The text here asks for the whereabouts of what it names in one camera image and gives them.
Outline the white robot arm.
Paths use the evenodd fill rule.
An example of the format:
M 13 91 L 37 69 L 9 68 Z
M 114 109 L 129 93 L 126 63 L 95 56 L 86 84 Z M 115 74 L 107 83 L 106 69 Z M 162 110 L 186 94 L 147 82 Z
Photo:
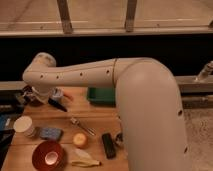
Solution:
M 113 87 L 129 171 L 191 171 L 182 100 L 171 71 L 152 58 L 58 67 L 37 54 L 22 79 L 45 102 L 58 86 Z

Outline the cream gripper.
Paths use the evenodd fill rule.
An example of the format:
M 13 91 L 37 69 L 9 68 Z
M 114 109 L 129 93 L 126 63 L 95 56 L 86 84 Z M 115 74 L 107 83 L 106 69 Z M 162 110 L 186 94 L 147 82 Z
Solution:
M 41 86 L 38 87 L 33 86 L 32 91 L 38 101 L 40 101 L 43 104 L 46 104 L 49 98 L 52 96 L 54 89 L 52 87 L 45 88 Z

